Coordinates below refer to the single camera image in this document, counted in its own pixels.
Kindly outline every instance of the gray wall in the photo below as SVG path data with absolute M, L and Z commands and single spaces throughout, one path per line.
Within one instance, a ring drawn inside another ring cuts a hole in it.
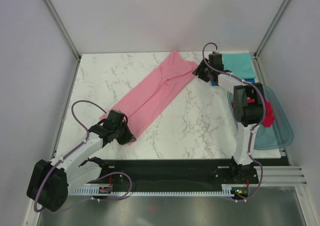
M 81 54 L 255 51 L 282 0 L 52 0 Z
M 289 157 L 320 213 L 320 0 L 292 0 L 260 59 L 294 131 Z
M 0 224 L 21 225 L 49 159 L 76 59 L 41 0 L 0 0 Z

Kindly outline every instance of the pink cloth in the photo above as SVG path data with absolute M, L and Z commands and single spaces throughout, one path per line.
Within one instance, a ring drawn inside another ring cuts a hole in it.
M 116 105 L 128 117 L 132 134 L 138 137 L 195 77 L 193 61 L 184 61 L 177 50 L 170 55 Z

